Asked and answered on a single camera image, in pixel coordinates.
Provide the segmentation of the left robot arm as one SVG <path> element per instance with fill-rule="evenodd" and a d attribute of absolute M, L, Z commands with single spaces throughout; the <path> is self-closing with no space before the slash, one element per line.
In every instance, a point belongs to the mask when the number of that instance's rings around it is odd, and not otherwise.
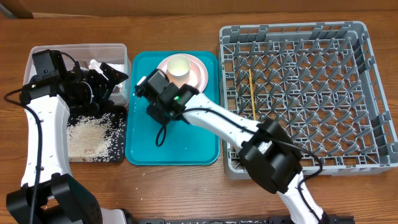
<path fill-rule="evenodd" d="M 67 70 L 62 62 L 36 62 L 36 75 L 17 90 L 28 121 L 28 155 L 19 190 L 6 196 L 18 223 L 134 223 L 125 209 L 101 208 L 70 169 L 67 123 L 71 112 L 96 114 L 114 87 L 128 78 L 107 63 Z"/>

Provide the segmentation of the pink small bowl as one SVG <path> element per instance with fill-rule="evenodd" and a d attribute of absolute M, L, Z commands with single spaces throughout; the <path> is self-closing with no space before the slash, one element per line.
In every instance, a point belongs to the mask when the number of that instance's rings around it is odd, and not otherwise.
<path fill-rule="evenodd" d="M 201 71 L 197 64 L 191 62 L 188 76 L 177 77 L 172 75 L 169 71 L 167 71 L 166 75 L 169 81 L 174 83 L 179 88 L 184 84 L 198 88 L 201 78 Z"/>

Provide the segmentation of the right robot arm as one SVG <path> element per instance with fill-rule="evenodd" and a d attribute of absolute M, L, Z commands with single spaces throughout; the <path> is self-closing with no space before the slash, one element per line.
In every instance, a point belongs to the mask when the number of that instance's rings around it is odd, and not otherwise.
<path fill-rule="evenodd" d="M 305 149 L 293 144 L 278 122 L 263 122 L 238 116 L 211 101 L 194 87 L 173 83 L 143 84 L 136 95 L 149 102 L 149 114 L 162 125 L 155 143 L 163 145 L 167 125 L 183 120 L 230 143 L 253 181 L 277 194 L 294 223 L 328 223 L 327 213 L 309 192 L 300 163 Z"/>

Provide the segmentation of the wooden chopstick diagonal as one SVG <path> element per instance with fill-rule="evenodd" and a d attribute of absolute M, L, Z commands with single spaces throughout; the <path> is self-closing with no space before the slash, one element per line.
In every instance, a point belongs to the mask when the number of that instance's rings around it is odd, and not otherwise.
<path fill-rule="evenodd" d="M 249 87 L 250 87 L 250 95 L 251 95 L 252 117 L 253 117 L 253 120 L 256 120 L 256 101 L 255 101 L 255 97 L 254 97 L 254 88 L 253 88 L 253 82 L 252 82 L 251 69 L 249 69 L 248 72 L 249 72 Z"/>

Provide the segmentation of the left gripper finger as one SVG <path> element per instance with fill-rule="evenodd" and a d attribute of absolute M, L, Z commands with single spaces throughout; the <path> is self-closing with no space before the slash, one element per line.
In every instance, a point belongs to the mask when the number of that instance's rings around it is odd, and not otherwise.
<path fill-rule="evenodd" d="M 99 86 L 100 95 L 99 95 L 99 102 L 104 103 L 105 101 L 109 100 L 110 95 L 112 94 L 115 83 L 103 83 Z"/>
<path fill-rule="evenodd" d="M 103 71 L 103 75 L 108 79 L 107 87 L 115 87 L 129 78 L 127 74 L 114 69 L 107 63 L 101 63 L 99 68 Z"/>

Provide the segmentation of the cream paper cup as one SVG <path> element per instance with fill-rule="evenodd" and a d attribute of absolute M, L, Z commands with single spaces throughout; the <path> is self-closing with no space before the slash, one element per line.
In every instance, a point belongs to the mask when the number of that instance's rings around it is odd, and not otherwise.
<path fill-rule="evenodd" d="M 167 76 L 177 83 L 186 83 L 190 74 L 190 60 L 184 55 L 173 55 L 167 62 Z"/>

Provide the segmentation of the white napkin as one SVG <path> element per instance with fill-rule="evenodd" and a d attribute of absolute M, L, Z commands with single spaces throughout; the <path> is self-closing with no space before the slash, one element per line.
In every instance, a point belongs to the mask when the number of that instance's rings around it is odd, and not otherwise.
<path fill-rule="evenodd" d="M 119 72 L 124 72 L 124 64 L 109 63 L 108 65 Z M 96 70 L 98 73 L 103 74 L 103 71 L 102 71 L 102 69 L 100 69 L 100 66 L 101 66 L 101 62 L 98 62 L 95 59 L 92 59 L 92 60 L 90 60 L 90 64 L 89 64 L 88 68 L 90 70 Z"/>

